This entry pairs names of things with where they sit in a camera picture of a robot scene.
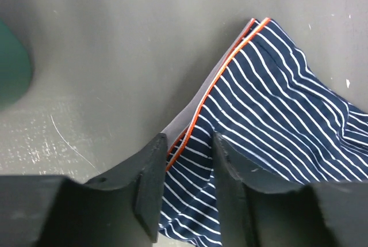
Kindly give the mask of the striped blue boxer shorts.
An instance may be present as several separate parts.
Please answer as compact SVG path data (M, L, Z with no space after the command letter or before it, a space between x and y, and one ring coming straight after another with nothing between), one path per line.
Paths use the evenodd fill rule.
M272 19L251 19L184 110L169 142L159 232L221 246L212 136L285 180L367 180L367 114L323 85Z

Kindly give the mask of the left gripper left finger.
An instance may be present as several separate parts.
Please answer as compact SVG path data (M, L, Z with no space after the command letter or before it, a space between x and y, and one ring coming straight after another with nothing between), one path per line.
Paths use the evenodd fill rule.
M152 246L167 137L79 183L63 175L1 176L2 246Z

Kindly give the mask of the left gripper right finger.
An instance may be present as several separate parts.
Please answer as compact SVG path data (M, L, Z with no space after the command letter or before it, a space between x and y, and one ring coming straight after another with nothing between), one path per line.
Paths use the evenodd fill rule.
M274 175L213 136L224 246L366 246L367 182L301 185Z

